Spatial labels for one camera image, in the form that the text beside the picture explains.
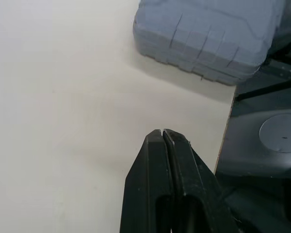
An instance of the white table surface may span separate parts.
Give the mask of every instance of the white table surface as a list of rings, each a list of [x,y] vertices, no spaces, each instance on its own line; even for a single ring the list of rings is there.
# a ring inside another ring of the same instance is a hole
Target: white table surface
[[[0,0],[0,233],[117,233],[153,129],[215,169],[234,87],[138,54],[137,0]]]

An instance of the black plastic part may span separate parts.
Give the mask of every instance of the black plastic part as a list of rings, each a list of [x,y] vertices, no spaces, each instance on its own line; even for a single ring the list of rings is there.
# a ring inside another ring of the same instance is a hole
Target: black plastic part
[[[154,130],[126,177],[120,233],[238,233],[220,196],[185,136]]]
[[[291,88],[291,80],[283,82],[283,83],[274,84],[268,87],[264,87],[258,90],[250,91],[247,93],[239,94],[235,98],[235,101],[242,101],[248,98],[257,97],[257,96],[261,96],[261,95],[265,95],[265,94],[269,94],[269,93],[273,93],[276,91],[281,91],[281,90],[285,90],[289,88]]]

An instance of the gray sponge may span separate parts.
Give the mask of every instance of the gray sponge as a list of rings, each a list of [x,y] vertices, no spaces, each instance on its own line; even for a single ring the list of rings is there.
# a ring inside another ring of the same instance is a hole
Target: gray sponge
[[[235,85],[264,62],[283,0],[141,0],[139,52],[206,79]]]

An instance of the gray plastic part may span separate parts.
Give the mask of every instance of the gray plastic part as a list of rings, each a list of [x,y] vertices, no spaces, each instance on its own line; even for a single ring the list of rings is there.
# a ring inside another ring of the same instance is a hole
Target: gray plastic part
[[[291,109],[231,117],[217,171],[291,178]]]
[[[137,49],[157,61],[234,85],[264,62],[283,0],[141,0]]]

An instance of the circular cover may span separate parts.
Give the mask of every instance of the circular cover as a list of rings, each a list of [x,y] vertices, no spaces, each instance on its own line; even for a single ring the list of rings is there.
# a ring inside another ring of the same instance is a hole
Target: circular cover
[[[291,152],[291,114],[280,114],[266,120],[260,128],[259,137],[270,150]]]

